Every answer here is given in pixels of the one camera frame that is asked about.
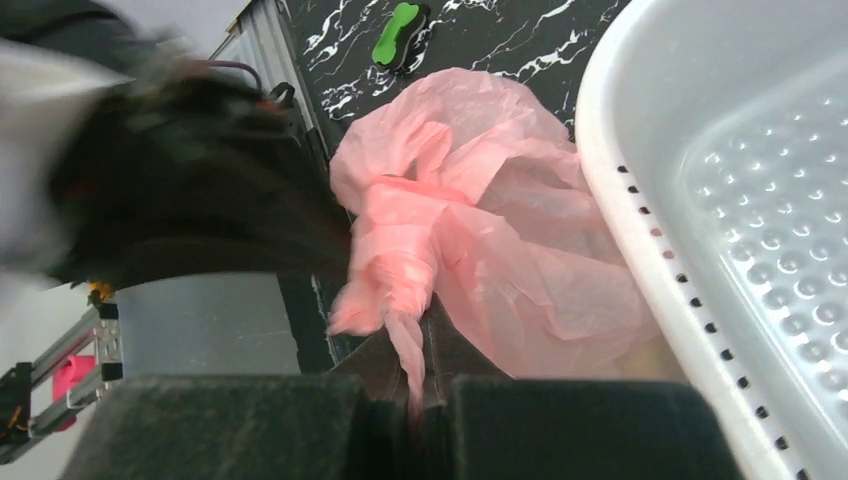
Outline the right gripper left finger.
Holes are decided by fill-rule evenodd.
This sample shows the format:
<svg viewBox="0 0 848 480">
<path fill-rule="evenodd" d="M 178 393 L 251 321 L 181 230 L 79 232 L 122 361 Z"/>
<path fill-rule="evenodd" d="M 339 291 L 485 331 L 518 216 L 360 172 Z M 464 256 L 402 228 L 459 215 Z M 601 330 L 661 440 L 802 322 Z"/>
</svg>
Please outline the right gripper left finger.
<svg viewBox="0 0 848 480">
<path fill-rule="evenodd" d="M 65 479 L 390 479 L 399 406 L 380 331 L 322 375 L 146 376 L 96 408 Z"/>
</svg>

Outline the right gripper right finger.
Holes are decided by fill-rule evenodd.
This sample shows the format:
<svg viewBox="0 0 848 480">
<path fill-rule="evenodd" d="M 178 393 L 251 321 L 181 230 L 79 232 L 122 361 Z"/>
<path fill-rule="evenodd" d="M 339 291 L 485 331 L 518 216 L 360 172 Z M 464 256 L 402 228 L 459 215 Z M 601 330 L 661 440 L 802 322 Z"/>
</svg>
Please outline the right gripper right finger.
<svg viewBox="0 0 848 480">
<path fill-rule="evenodd" d="M 453 326 L 421 322 L 421 479 L 738 479 L 712 408 L 676 382 L 516 380 Z"/>
</svg>

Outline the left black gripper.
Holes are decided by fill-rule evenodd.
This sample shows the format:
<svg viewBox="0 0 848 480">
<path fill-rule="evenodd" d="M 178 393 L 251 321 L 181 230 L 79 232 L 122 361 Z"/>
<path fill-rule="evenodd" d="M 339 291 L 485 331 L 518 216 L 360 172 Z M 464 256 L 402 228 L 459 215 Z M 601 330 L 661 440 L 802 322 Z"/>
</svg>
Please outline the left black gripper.
<svg viewBox="0 0 848 480">
<path fill-rule="evenodd" d="M 342 278 L 349 223 L 295 110 L 219 75 L 109 88 L 49 183 L 62 283 L 221 272 Z"/>
</svg>

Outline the pink plastic bag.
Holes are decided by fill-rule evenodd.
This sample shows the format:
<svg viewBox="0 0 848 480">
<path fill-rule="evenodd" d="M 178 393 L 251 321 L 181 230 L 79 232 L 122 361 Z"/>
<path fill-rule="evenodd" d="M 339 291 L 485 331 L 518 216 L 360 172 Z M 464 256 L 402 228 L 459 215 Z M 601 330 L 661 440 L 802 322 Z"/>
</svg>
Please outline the pink plastic bag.
<svg viewBox="0 0 848 480">
<path fill-rule="evenodd" d="M 658 333 L 567 129 L 520 83 L 460 68 L 413 82 L 350 126 L 330 180 L 355 217 L 331 329 L 385 329 L 413 411 L 432 300 L 518 377 L 611 377 Z"/>
</svg>

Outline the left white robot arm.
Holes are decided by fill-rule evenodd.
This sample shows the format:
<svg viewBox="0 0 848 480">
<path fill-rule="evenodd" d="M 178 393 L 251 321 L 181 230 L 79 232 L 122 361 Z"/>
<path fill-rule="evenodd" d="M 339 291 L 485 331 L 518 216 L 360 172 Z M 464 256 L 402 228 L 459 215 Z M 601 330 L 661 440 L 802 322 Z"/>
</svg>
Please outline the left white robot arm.
<svg viewBox="0 0 848 480">
<path fill-rule="evenodd" d="M 2 3 L 4 270 L 340 278 L 350 242 L 293 109 L 100 3 Z"/>
</svg>

